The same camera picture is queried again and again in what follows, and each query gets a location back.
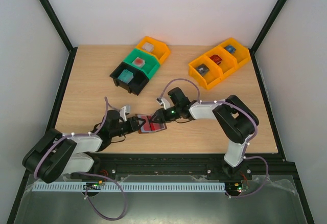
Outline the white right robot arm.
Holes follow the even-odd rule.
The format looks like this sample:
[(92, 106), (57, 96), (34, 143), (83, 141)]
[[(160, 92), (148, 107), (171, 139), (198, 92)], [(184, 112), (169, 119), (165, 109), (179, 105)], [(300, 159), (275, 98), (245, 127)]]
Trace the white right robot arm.
[(222, 163), (223, 174), (229, 179), (239, 175), (246, 149), (258, 133), (257, 116), (236, 95), (218, 101), (205, 102), (199, 99), (190, 101), (183, 91), (176, 87), (168, 92), (168, 96), (173, 106), (165, 98), (157, 98), (162, 108), (151, 115), (149, 122), (163, 124), (180, 118), (189, 121), (217, 120), (229, 139)]

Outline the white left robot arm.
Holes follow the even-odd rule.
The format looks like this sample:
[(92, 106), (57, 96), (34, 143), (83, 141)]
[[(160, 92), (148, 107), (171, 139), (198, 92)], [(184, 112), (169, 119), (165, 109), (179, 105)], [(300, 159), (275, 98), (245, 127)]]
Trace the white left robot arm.
[(35, 179), (54, 182), (63, 174), (88, 172), (95, 160), (89, 155), (106, 149), (114, 137), (125, 137), (146, 123), (137, 116), (124, 119), (120, 112), (109, 110), (101, 123), (88, 133), (63, 134), (52, 128), (24, 156), (22, 165)]

